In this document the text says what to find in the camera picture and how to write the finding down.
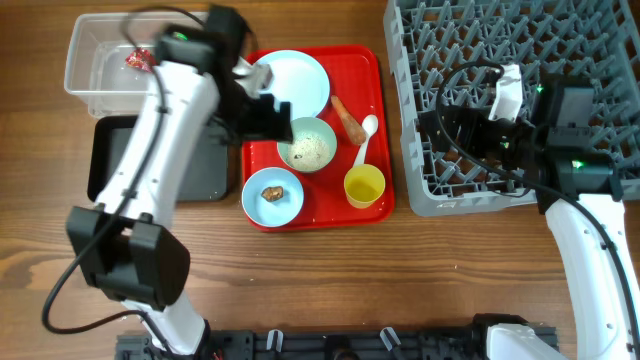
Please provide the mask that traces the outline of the green bowl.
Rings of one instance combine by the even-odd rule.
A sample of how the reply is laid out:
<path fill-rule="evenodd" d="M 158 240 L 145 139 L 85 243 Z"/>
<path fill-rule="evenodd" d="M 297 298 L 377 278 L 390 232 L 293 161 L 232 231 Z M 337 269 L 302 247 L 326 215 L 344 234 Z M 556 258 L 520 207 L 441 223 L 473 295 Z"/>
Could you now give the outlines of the green bowl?
<path fill-rule="evenodd" d="M 337 152 L 337 137 L 332 127 L 316 117 L 302 117 L 291 122 L 293 141 L 278 142 L 280 158 L 290 168 L 314 173 L 325 168 Z"/>

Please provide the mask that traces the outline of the brown food scrap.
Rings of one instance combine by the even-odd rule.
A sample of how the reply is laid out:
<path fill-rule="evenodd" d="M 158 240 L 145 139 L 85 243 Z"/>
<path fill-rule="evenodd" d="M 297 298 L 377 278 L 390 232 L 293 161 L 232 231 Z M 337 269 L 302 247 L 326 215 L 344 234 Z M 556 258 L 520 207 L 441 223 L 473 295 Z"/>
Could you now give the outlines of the brown food scrap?
<path fill-rule="evenodd" d="M 284 188 L 282 186 L 269 186 L 263 189 L 261 197 L 267 202 L 275 202 L 284 197 Z"/>

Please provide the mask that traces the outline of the small light blue bowl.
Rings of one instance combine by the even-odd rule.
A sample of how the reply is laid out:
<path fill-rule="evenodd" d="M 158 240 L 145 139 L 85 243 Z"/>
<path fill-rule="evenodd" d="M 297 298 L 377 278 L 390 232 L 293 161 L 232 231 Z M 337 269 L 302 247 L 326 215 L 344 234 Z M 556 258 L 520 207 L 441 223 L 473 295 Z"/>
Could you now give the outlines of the small light blue bowl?
<path fill-rule="evenodd" d="M 301 212 L 304 190 L 290 171 L 269 167 L 257 171 L 244 184 L 241 194 L 245 214 L 268 228 L 284 226 Z"/>

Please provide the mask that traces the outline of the orange carrot piece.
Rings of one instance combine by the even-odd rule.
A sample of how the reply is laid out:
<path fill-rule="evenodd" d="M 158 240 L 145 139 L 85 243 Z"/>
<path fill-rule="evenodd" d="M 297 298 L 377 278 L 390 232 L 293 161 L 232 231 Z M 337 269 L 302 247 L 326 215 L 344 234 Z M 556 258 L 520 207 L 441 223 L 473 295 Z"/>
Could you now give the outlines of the orange carrot piece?
<path fill-rule="evenodd" d="M 362 126 L 355 120 L 351 113 L 346 109 L 342 101 L 338 96 L 332 95 L 330 97 L 332 106 L 336 110 L 343 128 L 351 141 L 356 146 L 362 145 L 366 140 L 366 132 Z"/>

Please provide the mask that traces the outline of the red snack wrapper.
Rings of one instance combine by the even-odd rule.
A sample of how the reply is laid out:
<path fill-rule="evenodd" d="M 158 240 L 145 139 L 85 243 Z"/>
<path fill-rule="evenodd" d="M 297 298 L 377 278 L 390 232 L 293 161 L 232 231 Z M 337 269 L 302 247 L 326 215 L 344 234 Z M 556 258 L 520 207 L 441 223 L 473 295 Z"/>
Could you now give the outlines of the red snack wrapper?
<path fill-rule="evenodd" d="M 136 49 L 125 58 L 125 64 L 130 68 L 151 73 L 156 61 L 148 49 Z"/>

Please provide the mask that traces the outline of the yellow plastic cup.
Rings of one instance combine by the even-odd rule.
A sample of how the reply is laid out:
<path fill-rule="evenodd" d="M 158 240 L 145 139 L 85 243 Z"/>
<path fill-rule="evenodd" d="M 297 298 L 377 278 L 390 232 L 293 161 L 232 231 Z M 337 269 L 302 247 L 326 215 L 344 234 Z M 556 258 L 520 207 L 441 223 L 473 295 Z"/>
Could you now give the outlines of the yellow plastic cup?
<path fill-rule="evenodd" d="M 386 179 L 377 167 L 361 164 L 346 173 L 343 185 L 349 204 L 356 209 L 365 209 L 382 196 Z"/>

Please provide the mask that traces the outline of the white rice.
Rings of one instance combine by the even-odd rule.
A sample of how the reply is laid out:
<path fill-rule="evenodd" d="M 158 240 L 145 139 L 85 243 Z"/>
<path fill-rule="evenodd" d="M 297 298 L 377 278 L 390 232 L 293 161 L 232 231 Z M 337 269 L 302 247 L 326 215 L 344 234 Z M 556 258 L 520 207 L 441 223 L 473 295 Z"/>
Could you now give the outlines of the white rice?
<path fill-rule="evenodd" d="M 314 172 L 326 166 L 331 158 L 328 143 L 315 133 L 300 133 L 289 146 L 286 162 L 301 172 Z"/>

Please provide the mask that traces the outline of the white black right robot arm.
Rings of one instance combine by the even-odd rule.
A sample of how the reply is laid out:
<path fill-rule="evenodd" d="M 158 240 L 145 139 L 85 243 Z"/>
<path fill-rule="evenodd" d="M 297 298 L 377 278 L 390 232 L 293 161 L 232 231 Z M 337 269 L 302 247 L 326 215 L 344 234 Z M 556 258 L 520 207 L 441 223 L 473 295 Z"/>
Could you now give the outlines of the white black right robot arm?
<path fill-rule="evenodd" d="M 614 159 L 590 143 L 595 89 L 551 74 L 537 86 L 529 121 L 517 117 L 518 76 L 489 72 L 497 94 L 489 114 L 446 106 L 442 83 L 421 124 L 442 150 L 536 194 L 561 255 L 581 359 L 639 356 L 639 284 L 625 235 L 623 188 Z"/>

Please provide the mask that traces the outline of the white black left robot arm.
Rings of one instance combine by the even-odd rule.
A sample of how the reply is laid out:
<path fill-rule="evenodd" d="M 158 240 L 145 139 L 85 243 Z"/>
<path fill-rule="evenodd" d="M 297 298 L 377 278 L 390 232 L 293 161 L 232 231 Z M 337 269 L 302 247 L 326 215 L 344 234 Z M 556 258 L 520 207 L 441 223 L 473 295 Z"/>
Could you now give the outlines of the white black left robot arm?
<path fill-rule="evenodd" d="M 210 123 L 233 143 L 293 138 L 291 106 L 265 89 L 270 68 L 242 58 L 249 26 L 214 5 L 193 26 L 171 24 L 156 38 L 142 109 L 115 172 L 91 208 L 70 212 L 72 268 L 86 283 L 139 317 L 151 340 L 144 353 L 209 359 L 208 322 L 185 283 L 190 254 L 170 231 L 179 188 Z"/>

